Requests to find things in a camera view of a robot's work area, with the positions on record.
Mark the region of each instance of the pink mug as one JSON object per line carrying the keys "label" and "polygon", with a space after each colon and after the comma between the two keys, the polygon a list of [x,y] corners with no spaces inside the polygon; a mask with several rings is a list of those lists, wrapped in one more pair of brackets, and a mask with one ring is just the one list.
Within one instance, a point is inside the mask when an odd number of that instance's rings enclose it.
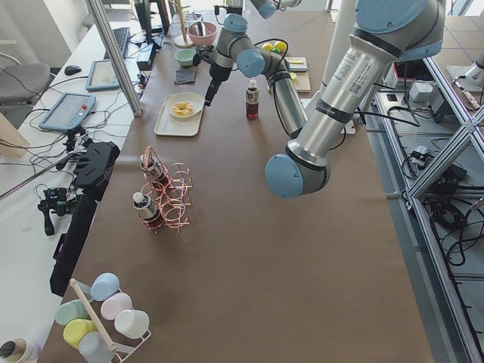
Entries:
{"label": "pink mug", "polygon": [[101,305],[101,315],[106,320],[114,320],[122,311],[133,309],[131,297],[127,293],[115,293]]}

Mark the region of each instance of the yellow mug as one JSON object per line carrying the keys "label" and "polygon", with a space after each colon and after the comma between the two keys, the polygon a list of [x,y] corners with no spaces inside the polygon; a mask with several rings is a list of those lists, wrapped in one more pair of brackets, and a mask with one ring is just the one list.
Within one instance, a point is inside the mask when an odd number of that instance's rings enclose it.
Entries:
{"label": "yellow mug", "polygon": [[64,340],[79,349],[82,338],[91,331],[98,331],[92,320],[74,319],[64,328]]}

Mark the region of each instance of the mug rack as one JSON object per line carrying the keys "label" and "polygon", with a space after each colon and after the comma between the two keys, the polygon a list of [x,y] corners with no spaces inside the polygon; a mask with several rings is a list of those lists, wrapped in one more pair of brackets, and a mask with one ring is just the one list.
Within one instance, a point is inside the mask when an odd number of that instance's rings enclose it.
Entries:
{"label": "mug rack", "polygon": [[146,333],[139,339],[141,341],[136,346],[127,346],[126,344],[116,343],[114,342],[109,333],[107,332],[106,328],[104,327],[101,319],[96,314],[96,311],[91,306],[91,300],[88,300],[86,294],[91,296],[91,287],[83,284],[82,282],[77,281],[75,278],[71,278],[69,281],[69,285],[74,289],[74,292],[79,297],[84,309],[88,312],[89,317],[91,318],[92,322],[94,322],[96,328],[98,329],[99,334],[101,335],[103,341],[105,342],[107,348],[114,352],[114,357],[117,359],[117,362],[122,363],[126,359],[128,359],[141,345],[146,342],[146,340],[151,337],[151,331],[148,329]]}

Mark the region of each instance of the pink bowl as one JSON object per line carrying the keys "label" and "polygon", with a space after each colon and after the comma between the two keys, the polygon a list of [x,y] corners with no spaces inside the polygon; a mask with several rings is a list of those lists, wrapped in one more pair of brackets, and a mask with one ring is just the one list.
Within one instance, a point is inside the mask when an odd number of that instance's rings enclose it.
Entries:
{"label": "pink bowl", "polygon": [[210,45],[217,37],[217,26],[208,21],[203,21],[202,23],[205,25],[205,36],[197,36],[196,30],[194,29],[197,24],[193,24],[188,28],[188,36],[195,45]]}

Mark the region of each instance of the brown table surface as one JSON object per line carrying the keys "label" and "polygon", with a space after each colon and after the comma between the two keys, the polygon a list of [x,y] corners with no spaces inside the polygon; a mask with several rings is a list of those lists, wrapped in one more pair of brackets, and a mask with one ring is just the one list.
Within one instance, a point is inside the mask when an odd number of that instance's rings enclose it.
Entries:
{"label": "brown table surface", "polygon": [[[319,87],[334,28],[329,14],[278,12],[262,20],[249,12],[247,19],[254,42],[281,37],[291,56],[307,57],[312,87]],[[331,153],[329,185],[295,200],[276,197],[265,183],[265,163],[287,138],[265,86],[259,120],[246,120],[248,80],[239,72],[203,111],[197,136],[157,137],[165,96],[204,95],[209,84],[206,64],[195,85],[173,84],[176,27],[73,274],[86,284],[102,272],[117,274],[134,307],[149,314],[153,335],[129,361],[432,361],[364,129]],[[154,235],[132,208],[132,193],[144,184],[139,155],[149,144],[164,163],[191,168],[191,224],[180,234],[162,228]],[[74,297],[69,288],[64,299]],[[105,326],[127,342],[112,321]],[[40,362],[83,361],[62,329],[54,324]]]}

